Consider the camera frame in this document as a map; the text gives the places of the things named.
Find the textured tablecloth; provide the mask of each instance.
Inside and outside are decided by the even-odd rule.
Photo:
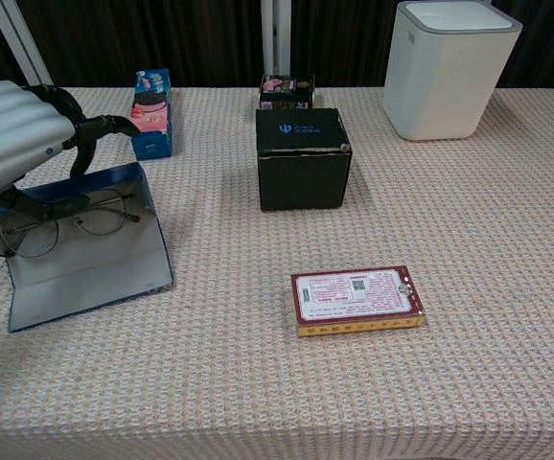
[[[380,88],[317,93],[354,151],[340,209],[262,213],[257,90],[175,89],[175,156],[143,163],[174,288],[7,333],[0,259],[0,459],[554,459],[554,90],[497,90],[472,137],[420,143]],[[109,136],[92,170],[133,160]],[[424,327],[297,337],[291,273],[382,265],[408,266]]]

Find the black cardboard box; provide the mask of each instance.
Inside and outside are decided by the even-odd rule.
[[[352,148],[335,108],[256,110],[263,211],[338,208]]]
[[[315,77],[264,75],[260,84],[260,109],[312,108]]]

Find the white box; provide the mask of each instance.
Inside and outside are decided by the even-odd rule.
[[[473,134],[522,25],[474,0],[399,3],[383,90],[411,141]]]

